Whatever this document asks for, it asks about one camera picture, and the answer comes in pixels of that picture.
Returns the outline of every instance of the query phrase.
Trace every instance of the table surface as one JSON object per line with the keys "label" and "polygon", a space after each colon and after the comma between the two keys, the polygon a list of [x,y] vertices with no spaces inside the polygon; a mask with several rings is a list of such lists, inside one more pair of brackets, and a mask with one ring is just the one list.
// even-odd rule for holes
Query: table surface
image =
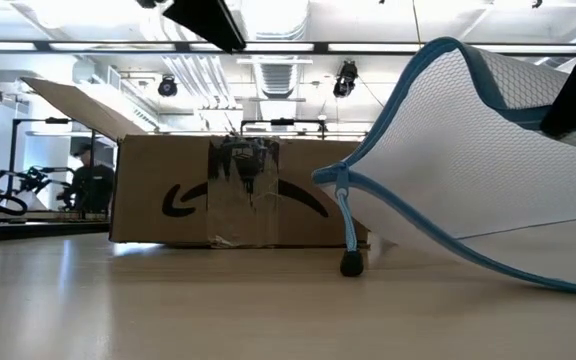
{"label": "table surface", "polygon": [[394,248],[0,242],[0,360],[576,359],[576,295]]}

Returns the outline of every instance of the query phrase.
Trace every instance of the fluorescent light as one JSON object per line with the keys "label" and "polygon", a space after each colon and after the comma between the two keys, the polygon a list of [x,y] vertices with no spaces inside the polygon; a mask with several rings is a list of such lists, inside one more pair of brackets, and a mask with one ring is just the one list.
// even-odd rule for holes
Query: fluorescent light
{"label": "fluorescent light", "polygon": [[52,136],[52,137],[90,137],[90,131],[26,131],[26,135],[30,136]]}
{"label": "fluorescent light", "polygon": [[312,51],[314,44],[305,43],[248,43],[244,51]]}
{"label": "fluorescent light", "polygon": [[[308,52],[315,48],[314,44],[310,43],[291,43],[291,42],[274,42],[274,43],[248,43],[246,46],[246,51],[269,51],[269,52]],[[192,51],[221,51],[218,47],[210,43],[200,43],[200,44],[190,44],[190,50]]]}
{"label": "fluorescent light", "polygon": [[59,43],[51,42],[50,47],[57,51],[174,51],[174,44],[157,43]]}
{"label": "fluorescent light", "polygon": [[240,65],[312,65],[311,59],[237,59],[237,64]]}
{"label": "fluorescent light", "polygon": [[522,54],[562,54],[576,53],[576,45],[473,45],[474,47],[494,53],[522,53]]}
{"label": "fluorescent light", "polygon": [[416,52],[418,44],[329,44],[331,52]]}
{"label": "fluorescent light", "polygon": [[35,44],[31,42],[0,42],[0,51],[35,51]]}
{"label": "fluorescent light", "polygon": [[285,98],[285,99],[267,99],[260,97],[248,98],[248,101],[252,102],[306,102],[306,98]]}

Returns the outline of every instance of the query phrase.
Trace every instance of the black smile logo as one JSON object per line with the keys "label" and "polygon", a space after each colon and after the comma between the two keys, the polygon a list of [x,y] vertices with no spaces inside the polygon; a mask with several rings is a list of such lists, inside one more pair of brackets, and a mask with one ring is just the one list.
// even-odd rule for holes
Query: black smile logo
{"label": "black smile logo", "polygon": [[[175,207],[175,199],[181,189],[181,185],[177,184],[168,190],[166,196],[164,197],[163,204],[161,206],[161,211],[164,215],[169,217],[185,217],[193,214],[196,211],[194,207]],[[308,206],[319,215],[324,218],[328,217],[328,211],[326,208],[317,200],[314,196],[308,193],[306,190],[300,188],[299,186],[279,179],[277,184],[277,192],[280,196],[289,197],[293,200],[299,201],[300,203]],[[190,200],[196,199],[200,196],[208,194],[208,183],[197,185],[192,189],[186,191],[180,198],[182,203],[186,203]]]}

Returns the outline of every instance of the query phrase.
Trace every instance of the ceiling light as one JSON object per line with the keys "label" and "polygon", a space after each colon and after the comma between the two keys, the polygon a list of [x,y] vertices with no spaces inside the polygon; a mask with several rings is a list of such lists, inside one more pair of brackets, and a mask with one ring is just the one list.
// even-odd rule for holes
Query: ceiling light
{"label": "ceiling light", "polygon": [[163,97],[177,95],[177,84],[175,84],[174,75],[164,75],[157,92]]}
{"label": "ceiling light", "polygon": [[31,42],[0,42],[0,51],[35,51],[35,44]]}
{"label": "ceiling light", "polygon": [[312,51],[315,48],[314,44],[309,43],[248,43],[244,51]]}
{"label": "ceiling light", "polygon": [[279,99],[269,99],[269,98],[260,98],[260,97],[251,97],[248,98],[248,101],[251,102],[306,102],[306,98],[279,98]]}
{"label": "ceiling light", "polygon": [[312,65],[311,59],[237,59],[237,64],[240,65]]}
{"label": "ceiling light", "polygon": [[331,52],[417,52],[419,44],[329,44]]}
{"label": "ceiling light", "polygon": [[572,56],[576,54],[576,45],[473,45],[474,47],[494,53],[520,54],[560,54]]}
{"label": "ceiling light", "polygon": [[339,74],[337,74],[337,80],[333,88],[333,95],[336,98],[344,98],[350,95],[350,93],[355,88],[355,80],[359,77],[357,72],[357,65],[354,61],[344,61]]}
{"label": "ceiling light", "polygon": [[174,44],[157,43],[118,43],[112,42],[51,42],[50,47],[56,51],[174,51]]}

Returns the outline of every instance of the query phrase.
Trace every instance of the ceiling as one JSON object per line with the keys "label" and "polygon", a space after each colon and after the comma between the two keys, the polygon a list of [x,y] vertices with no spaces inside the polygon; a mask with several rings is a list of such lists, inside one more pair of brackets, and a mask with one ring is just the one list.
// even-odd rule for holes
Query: ceiling
{"label": "ceiling", "polygon": [[[426,42],[451,36],[475,43],[576,42],[576,0],[543,0],[538,9],[531,8],[531,0],[415,0],[414,6],[413,0],[385,0],[385,4],[378,0],[231,0],[228,5],[245,28],[248,40],[264,39],[262,34],[268,33],[282,35],[277,29],[290,29],[294,26],[291,20],[298,22],[303,17],[303,31],[293,40]],[[148,21],[159,21],[155,18],[152,11],[141,9],[135,0],[0,0],[0,40],[150,41],[162,40],[161,36],[168,36],[163,40],[197,40],[186,29],[170,28],[167,20],[162,26],[168,26],[171,32],[155,38],[157,35],[148,30]],[[170,61],[159,55],[113,54],[89,60],[97,69],[112,66],[129,78],[122,82],[123,88],[130,87],[131,99],[147,107],[157,121],[173,128],[198,130],[206,128],[205,120],[267,119],[284,114],[299,119],[325,115],[330,122],[369,124],[410,60],[410,56],[353,56],[360,76],[357,86],[348,98],[336,99],[332,95],[334,77],[349,58],[312,56],[302,59],[311,64],[293,66],[293,91],[288,99],[259,102],[260,97],[265,99],[260,86],[268,78],[255,70],[263,66],[238,62],[244,58],[249,57],[220,55],[207,62],[186,57],[180,60],[181,70],[179,66],[171,69]],[[0,55],[0,71],[30,71],[50,80],[69,82],[73,64],[78,60],[81,58],[71,55]],[[545,61],[541,57],[522,60],[540,64]],[[565,60],[551,66],[564,64]],[[562,69],[569,71],[572,64],[562,65]],[[206,71],[201,71],[202,66],[206,66]],[[156,87],[161,75],[184,69],[190,80],[177,77],[177,96],[159,96]],[[203,80],[195,79],[194,88],[190,84],[193,70],[204,76]],[[234,99],[238,106],[198,110],[201,104],[221,95]]]}

